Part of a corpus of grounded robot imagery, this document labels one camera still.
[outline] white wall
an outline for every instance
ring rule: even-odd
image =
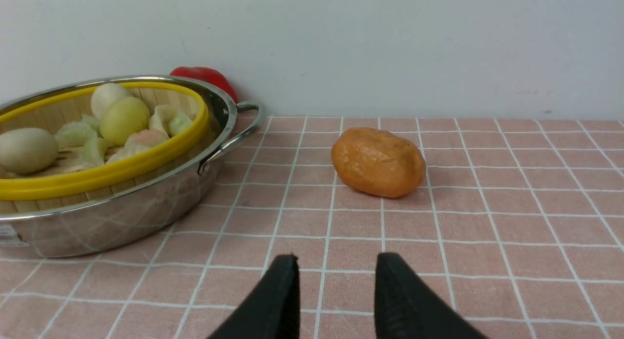
[[[0,0],[0,101],[213,66],[274,114],[624,119],[624,0]]]

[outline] stainless steel pot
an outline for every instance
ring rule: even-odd
[[[191,210],[214,186],[223,155],[258,132],[267,119],[256,101],[234,103],[208,83],[173,76],[127,76],[92,80],[54,88],[2,105],[0,115],[20,106],[106,82],[158,81],[195,90],[212,108],[223,130],[201,154],[185,165],[120,195],[56,210],[0,215],[0,255],[71,257],[102,252],[153,234]],[[252,124],[230,138],[239,112],[256,110]]]

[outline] yellow basket rim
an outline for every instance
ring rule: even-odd
[[[145,152],[128,157],[110,165],[89,168],[80,172],[18,179],[0,179],[0,200],[29,201],[58,199],[91,192],[133,179],[166,163],[174,161],[189,151],[205,134],[209,125],[209,111],[203,97],[185,86],[159,81],[130,81],[119,83],[126,88],[159,88],[174,90],[192,97],[199,105],[199,111],[187,130],[168,141]],[[11,112],[0,115],[0,123],[30,112],[36,108],[51,105],[73,97],[92,93],[98,86],[72,90],[29,103]]]

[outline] label sticker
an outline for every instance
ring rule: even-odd
[[[0,246],[28,246],[11,225],[0,225]]]

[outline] yellow egg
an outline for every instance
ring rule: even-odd
[[[141,99],[125,97],[106,109],[100,133],[107,141],[123,146],[131,134],[147,129],[149,120],[150,110]]]

